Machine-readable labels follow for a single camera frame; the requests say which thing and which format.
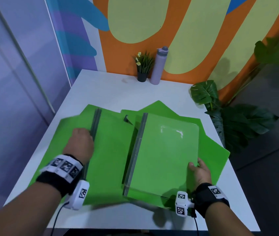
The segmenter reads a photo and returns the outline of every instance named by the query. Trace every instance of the black wristband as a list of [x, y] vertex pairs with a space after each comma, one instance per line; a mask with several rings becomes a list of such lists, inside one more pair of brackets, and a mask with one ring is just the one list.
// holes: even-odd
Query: black wristband
[[192, 198], [194, 202], [194, 208], [199, 212], [199, 214], [205, 218], [206, 211], [208, 207], [215, 202], [223, 202], [228, 207], [230, 207], [228, 200], [225, 198], [217, 199], [208, 188], [212, 186], [210, 183], [202, 183], [197, 189], [192, 193]]
[[[73, 155], [65, 154], [66, 156], [70, 156], [77, 160]], [[75, 190], [75, 187], [77, 183], [79, 182], [80, 178], [82, 175], [82, 171], [79, 172], [79, 174], [73, 179], [71, 183], [69, 183], [67, 180], [65, 180], [63, 177], [60, 177], [59, 175], [49, 172], [49, 171], [44, 171], [42, 172], [36, 179], [37, 182], [41, 183], [46, 183], [51, 186], [53, 186], [55, 189], [57, 189], [60, 193], [62, 198], [66, 195], [69, 194], [71, 195], [73, 191]]]

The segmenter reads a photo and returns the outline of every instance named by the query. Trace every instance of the green folder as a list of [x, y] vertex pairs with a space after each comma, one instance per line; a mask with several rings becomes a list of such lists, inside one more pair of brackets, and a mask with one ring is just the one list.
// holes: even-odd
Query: green folder
[[143, 114], [125, 185], [164, 198], [192, 192], [188, 163], [197, 164], [198, 138], [196, 124]]
[[[199, 126], [200, 136], [199, 136], [198, 156], [206, 163], [206, 165], [210, 169], [212, 175], [212, 183], [216, 184], [227, 162], [230, 152], [227, 151], [222, 146], [220, 146], [219, 144], [217, 144], [215, 141], [213, 141], [205, 134], [201, 120], [198, 118], [181, 117], [178, 114], [176, 114], [174, 111], [172, 111], [170, 108], [168, 108], [161, 101], [156, 101], [153, 104], [139, 111], [131, 111], [131, 110], [121, 111], [121, 113], [124, 116], [127, 115], [128, 120], [132, 124], [134, 124], [135, 127], [138, 127], [140, 125], [141, 115], [145, 112], [194, 123]], [[167, 199], [157, 195], [149, 195], [147, 193], [132, 188], [129, 188], [129, 192], [127, 196], [163, 208], [173, 209], [174, 207], [175, 197], [173, 196], [170, 197], [170, 199]]]
[[[77, 127], [90, 129], [96, 106], [88, 105], [79, 116], [62, 119], [30, 184], [39, 169], [62, 153], [72, 131]], [[86, 180], [90, 183], [85, 205], [128, 201], [123, 197], [123, 177], [134, 127], [123, 121], [120, 113], [102, 110]]]

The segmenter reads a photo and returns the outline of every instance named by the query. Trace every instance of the small potted plant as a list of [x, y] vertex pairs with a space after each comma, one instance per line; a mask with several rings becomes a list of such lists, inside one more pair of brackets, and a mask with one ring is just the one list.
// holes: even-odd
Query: small potted plant
[[134, 56], [134, 60], [137, 65], [137, 80], [139, 82], [145, 82], [154, 66], [155, 59], [149, 53], [147, 54], [147, 52], [143, 55], [141, 52], [138, 52], [137, 56]]

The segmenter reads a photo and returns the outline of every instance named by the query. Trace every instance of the purple wall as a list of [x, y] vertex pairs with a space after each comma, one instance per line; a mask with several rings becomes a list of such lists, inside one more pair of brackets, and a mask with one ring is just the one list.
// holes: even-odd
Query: purple wall
[[[0, 0], [0, 9], [57, 111], [70, 86], [44, 0]], [[52, 119], [0, 21], [0, 208]]]

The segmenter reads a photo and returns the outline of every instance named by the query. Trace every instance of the black cable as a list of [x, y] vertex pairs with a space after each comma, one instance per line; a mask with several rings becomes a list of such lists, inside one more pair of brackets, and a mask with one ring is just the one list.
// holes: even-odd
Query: black cable
[[59, 209], [58, 214], [56, 215], [56, 218], [55, 218], [55, 220], [54, 220], [53, 228], [52, 228], [52, 231], [51, 231], [51, 236], [52, 236], [52, 234], [53, 234], [54, 227], [55, 227], [55, 223], [56, 223], [56, 220], [58, 219], [58, 216], [59, 216], [59, 213], [61, 212], [61, 209], [62, 209], [65, 205], [68, 205], [68, 204], [69, 204], [69, 202], [66, 202], [66, 203], [63, 204], [63, 205], [61, 206], [61, 208]]
[[195, 219], [195, 218], [194, 218], [194, 221], [195, 221], [195, 224], [196, 224], [197, 236], [199, 236], [199, 235], [198, 235], [198, 226], [197, 226], [197, 222], [196, 222], [196, 219]]

